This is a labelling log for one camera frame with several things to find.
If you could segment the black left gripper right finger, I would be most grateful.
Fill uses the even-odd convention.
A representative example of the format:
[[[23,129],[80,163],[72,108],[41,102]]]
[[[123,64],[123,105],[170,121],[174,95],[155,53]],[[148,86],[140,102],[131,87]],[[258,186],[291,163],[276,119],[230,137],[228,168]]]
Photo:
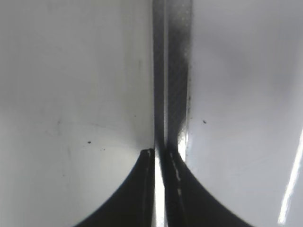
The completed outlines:
[[[160,155],[169,227],[250,227],[216,200],[175,149]]]

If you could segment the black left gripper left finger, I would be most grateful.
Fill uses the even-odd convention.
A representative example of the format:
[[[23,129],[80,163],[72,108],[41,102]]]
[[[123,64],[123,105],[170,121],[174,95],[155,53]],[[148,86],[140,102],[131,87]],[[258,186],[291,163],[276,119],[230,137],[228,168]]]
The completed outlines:
[[[96,211],[78,227],[150,227],[155,188],[155,151],[144,149],[131,172]]]

